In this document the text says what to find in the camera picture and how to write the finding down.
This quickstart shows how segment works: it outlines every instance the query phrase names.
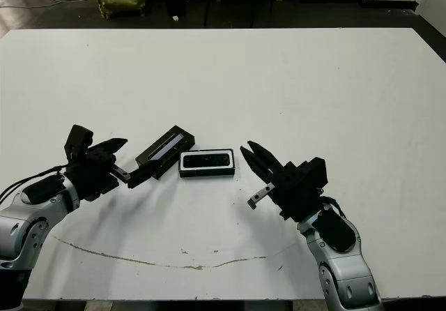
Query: black cable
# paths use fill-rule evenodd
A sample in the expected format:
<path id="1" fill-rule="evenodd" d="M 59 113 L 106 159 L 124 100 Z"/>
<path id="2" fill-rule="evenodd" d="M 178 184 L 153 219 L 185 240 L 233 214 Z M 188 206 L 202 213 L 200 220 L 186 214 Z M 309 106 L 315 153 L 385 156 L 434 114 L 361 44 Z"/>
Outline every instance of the black cable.
<path id="1" fill-rule="evenodd" d="M 340 207 L 340 205 L 336 202 L 336 199 L 331 198 L 331 197 L 326 197 L 326 196 L 321 196 L 320 198 L 321 198 L 321 200 L 322 200 L 323 203 L 331 204 L 331 205 L 333 205 L 335 208 L 337 208 L 337 210 L 338 210 L 338 212 L 339 212 L 339 215 L 340 215 L 341 217 L 346 218 L 346 215 L 345 215 L 344 212 L 341 210 L 341 207 Z"/>
<path id="2" fill-rule="evenodd" d="M 63 165 L 63 166 L 55 166 L 53 168 L 49 168 L 47 170 L 45 170 L 44 172 L 41 172 L 39 174 L 27 177 L 23 180 L 17 181 L 13 184 L 11 184 L 9 187 L 7 187 L 1 194 L 0 194 L 0 204 L 3 203 L 3 201 L 9 196 L 11 195 L 14 191 L 16 191 L 16 189 L 18 187 L 20 187 L 21 185 L 24 185 L 26 182 L 32 180 L 32 179 L 36 179 L 38 177 L 41 176 L 45 176 L 47 174 L 53 173 L 53 172 L 57 172 L 59 173 L 63 168 L 67 167 L 68 165 Z"/>

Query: scratch mark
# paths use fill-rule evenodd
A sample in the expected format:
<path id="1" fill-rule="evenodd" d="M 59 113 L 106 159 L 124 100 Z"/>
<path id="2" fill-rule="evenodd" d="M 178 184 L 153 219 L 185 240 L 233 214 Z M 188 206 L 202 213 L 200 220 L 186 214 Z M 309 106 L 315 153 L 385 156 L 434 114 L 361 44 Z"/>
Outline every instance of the scratch mark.
<path id="1" fill-rule="evenodd" d="M 197 266 L 197 267 L 194 267 L 194 266 L 184 266 L 184 267 L 181 267 L 181 268 L 184 268 L 184 269 L 194 269 L 196 271 L 202 271 L 203 270 L 203 266 Z"/>
<path id="2" fill-rule="evenodd" d="M 286 248 L 284 248 L 283 250 L 281 250 L 280 252 L 277 252 L 276 254 L 274 254 L 273 256 L 279 255 L 280 253 L 285 252 L 286 250 L 288 250 L 289 248 L 292 248 L 294 245 L 297 245 L 299 243 L 299 241 L 296 241 L 293 245 L 290 245 Z"/>
<path id="3" fill-rule="evenodd" d="M 228 261 L 228 262 L 223 262 L 222 264 L 218 264 L 216 266 L 211 266 L 211 268 L 218 268 L 218 267 L 224 266 L 225 264 L 233 264 L 235 262 L 249 261 L 249 260 L 254 260 L 254 259 L 266 259 L 266 257 L 249 257 L 247 259 L 232 260 L 232 261 Z"/>
<path id="4" fill-rule="evenodd" d="M 64 243 L 64 244 L 66 244 L 68 246 L 73 247 L 76 250 L 80 250 L 82 252 L 89 253 L 89 254 L 92 254 L 92 255 L 100 255 L 101 257 L 107 257 L 109 259 L 116 259 L 116 260 L 123 260 L 123 261 L 128 261 L 128 262 L 134 262 L 136 264 L 145 264 L 146 266 L 157 266 L 157 267 L 177 268 L 177 269 L 192 269 L 194 271 L 202 271 L 204 268 L 218 268 L 218 267 L 225 266 L 227 264 L 232 264 L 232 263 L 235 263 L 235 262 L 249 261 L 249 260 L 255 260 L 255 259 L 266 259 L 266 257 L 250 257 L 250 258 L 246 258 L 246 259 L 237 259 L 237 260 L 224 262 L 224 263 L 218 264 L 216 266 L 172 266 L 170 264 L 155 264 L 153 262 L 147 262 L 147 261 L 141 261 L 141 260 L 135 260 L 135 259 L 128 259 L 127 257 L 117 257 L 115 255 L 108 255 L 108 254 L 105 254 L 105 253 L 94 252 L 92 250 L 87 250 L 85 248 L 73 245 L 72 243 L 68 243 L 67 241 L 59 239 L 56 236 L 53 236 L 53 238 L 55 238 L 57 241 L 60 241 L 61 243 Z"/>

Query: crack on table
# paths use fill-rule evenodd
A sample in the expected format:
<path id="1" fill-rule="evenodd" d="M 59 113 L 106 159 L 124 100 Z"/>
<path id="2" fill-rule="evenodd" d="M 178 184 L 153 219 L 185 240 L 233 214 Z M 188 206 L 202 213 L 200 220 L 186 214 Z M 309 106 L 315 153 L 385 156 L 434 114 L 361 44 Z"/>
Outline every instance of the crack on table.
<path id="1" fill-rule="evenodd" d="M 117 257 L 116 255 L 108 255 L 105 253 L 101 253 L 101 252 L 95 252 L 92 250 L 87 250 L 86 248 L 82 248 L 79 247 L 77 245 L 74 245 L 72 243 L 69 243 L 67 241 L 64 241 L 62 239 L 57 238 L 56 236 L 53 236 L 53 238 L 55 238 L 57 241 L 60 241 L 61 243 L 64 243 L 65 245 L 68 245 L 70 247 L 73 247 L 76 250 L 80 250 L 82 252 L 88 253 L 88 254 L 92 254 L 92 255 L 99 255 L 101 257 L 107 257 L 109 259 L 116 259 L 116 260 L 123 260 L 123 261 L 128 261 L 128 262 L 133 262 L 136 264 L 145 264 L 146 266 L 158 266 L 158 267 L 165 267 L 165 268 L 177 268 L 177 269 L 192 269 L 194 271 L 202 271 L 205 268 L 218 268 L 221 266 L 226 266 L 227 264 L 232 264 L 235 262 L 242 262 L 242 261 L 249 261 L 249 260 L 255 260 L 255 259 L 266 259 L 266 257 L 249 257 L 246 259 L 236 259 L 236 260 L 232 260 L 232 261 L 228 261 L 228 262 L 223 262 L 222 264 L 218 264 L 215 266 L 173 266 L 170 264 L 156 264 L 153 262 L 147 262 L 147 261 L 142 261 L 142 260 L 136 260 L 136 259 L 129 259 L 127 257 Z"/>

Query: black device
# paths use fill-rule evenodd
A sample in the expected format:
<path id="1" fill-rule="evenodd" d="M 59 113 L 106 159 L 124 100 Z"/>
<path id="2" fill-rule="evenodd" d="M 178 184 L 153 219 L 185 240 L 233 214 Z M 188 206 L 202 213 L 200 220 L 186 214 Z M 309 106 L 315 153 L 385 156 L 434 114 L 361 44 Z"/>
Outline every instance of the black device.
<path id="1" fill-rule="evenodd" d="M 234 152 L 232 149 L 181 152 L 178 171 L 181 177 L 234 175 Z"/>
<path id="2" fill-rule="evenodd" d="M 136 161 L 139 166 L 151 160 L 159 160 L 160 167 L 153 177 L 159 179 L 167 170 L 175 165 L 180 158 L 181 151 L 187 151 L 195 145 L 195 138 L 178 126 L 174 126 L 148 149 L 138 155 Z"/>

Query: device screen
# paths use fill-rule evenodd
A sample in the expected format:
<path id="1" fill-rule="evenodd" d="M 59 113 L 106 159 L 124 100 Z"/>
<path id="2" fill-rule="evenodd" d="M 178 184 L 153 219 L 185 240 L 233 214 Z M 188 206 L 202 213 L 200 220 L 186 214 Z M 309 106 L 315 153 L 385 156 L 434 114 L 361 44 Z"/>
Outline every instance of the device screen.
<path id="1" fill-rule="evenodd" d="M 184 168 L 220 167 L 229 166 L 230 163 L 231 159 L 227 153 L 187 155 L 183 158 Z"/>

